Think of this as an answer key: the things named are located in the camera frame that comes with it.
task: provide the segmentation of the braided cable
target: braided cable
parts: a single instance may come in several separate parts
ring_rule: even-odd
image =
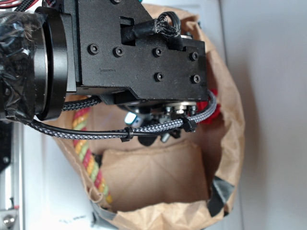
[[[199,123],[209,118],[215,112],[215,109],[217,107],[217,101],[215,95],[211,91],[208,91],[208,94],[210,97],[210,101],[207,108],[203,112],[200,112],[197,115],[188,117],[190,121],[195,121],[196,123]],[[46,135],[57,138],[64,138],[64,139],[97,140],[97,139],[111,139],[111,138],[126,138],[128,136],[127,131],[124,129],[116,131],[106,131],[106,132],[76,131],[76,130],[62,129],[58,127],[49,126],[41,122],[38,122],[36,120],[29,123],[28,125],[33,129],[41,133],[44,133]],[[162,124],[134,128],[133,132],[153,134],[153,133],[160,133],[166,130],[180,128],[182,125],[183,125],[183,120],[177,119]]]
[[[79,110],[88,107],[92,107],[101,103],[101,99],[98,96],[92,96],[90,98],[74,101],[74,102],[65,102],[62,111],[71,111],[71,110]]]
[[[14,10],[15,12],[25,12],[35,0],[23,0],[22,3]]]

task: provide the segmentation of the black tape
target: black tape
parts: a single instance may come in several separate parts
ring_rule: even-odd
[[[208,210],[212,217],[216,216],[224,208],[235,187],[227,181],[214,177],[212,182],[212,196],[208,202]]]
[[[6,119],[31,122],[35,115],[33,31],[42,27],[42,17],[24,12],[0,15],[0,79]]]

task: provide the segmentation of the black cable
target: black cable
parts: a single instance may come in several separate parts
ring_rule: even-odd
[[[23,0],[22,3],[14,10],[15,12],[25,12],[35,0]]]
[[[164,17],[169,17],[172,20],[173,26],[179,31],[179,34],[181,32],[181,21],[179,19],[179,17],[177,16],[177,14],[175,12],[172,11],[167,11],[164,12],[162,14],[160,14],[159,17],[164,16]]]
[[[116,131],[79,131],[79,130],[50,126],[36,120],[33,120],[28,125],[31,128],[46,135],[58,138],[65,138],[65,139],[108,139],[108,138],[125,138],[128,136],[128,132],[124,129]],[[157,137],[172,132],[174,130],[175,128],[165,130],[162,132],[134,132],[133,136]]]
[[[79,100],[79,101],[74,101],[74,102],[65,102],[62,111],[84,109],[84,108],[92,107],[99,103],[101,103],[101,99],[98,96],[92,96],[84,100]]]

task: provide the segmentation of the screw head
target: screw head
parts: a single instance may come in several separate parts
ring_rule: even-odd
[[[95,55],[99,53],[99,46],[97,44],[91,44],[88,46],[87,50],[91,55]]]
[[[161,48],[156,48],[153,50],[153,55],[158,58],[162,56],[162,49]]]
[[[11,227],[13,227],[14,223],[15,223],[15,218],[11,215],[7,215],[4,219],[3,219],[3,223],[6,226],[6,228],[10,229]]]
[[[200,83],[201,77],[199,75],[194,75],[194,76],[191,77],[191,81],[194,84]]]
[[[112,2],[113,4],[119,4],[119,3],[121,2],[121,0],[111,0],[111,2]]]
[[[8,157],[3,157],[3,162],[5,163],[5,164],[8,164],[8,163],[10,163],[10,159],[8,158]]]
[[[122,47],[116,47],[115,49],[113,49],[113,54],[114,56],[116,56],[117,58],[121,57],[124,55],[124,50],[122,49]]]
[[[197,61],[199,59],[199,54],[197,52],[190,53],[190,60]]]
[[[172,107],[169,107],[169,106],[168,106],[168,107],[165,107],[165,111],[168,112],[168,113],[170,113],[170,112],[172,111]]]
[[[164,80],[164,75],[163,75],[163,73],[161,73],[161,72],[156,73],[156,74],[154,75],[154,79],[155,79],[156,81],[163,81],[163,80]]]

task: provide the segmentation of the brown paper bag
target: brown paper bag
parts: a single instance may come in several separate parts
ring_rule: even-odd
[[[72,141],[56,142],[80,175],[89,199],[96,204],[96,214],[117,228],[203,229],[233,208],[244,155],[241,99],[214,45],[199,28],[196,15],[167,7],[145,7],[154,18],[175,11],[182,20],[182,31],[205,41],[208,85],[209,89],[218,89],[221,115],[210,125],[198,125],[196,133],[183,134],[166,144],[156,141],[149,148],[136,138],[126,143],[119,139],[90,141],[91,150],[104,155],[102,171],[114,199],[112,207],[93,185],[74,153]],[[122,129],[125,115],[117,106],[94,106],[87,128]],[[50,124],[71,128],[72,118],[73,112],[65,112]]]

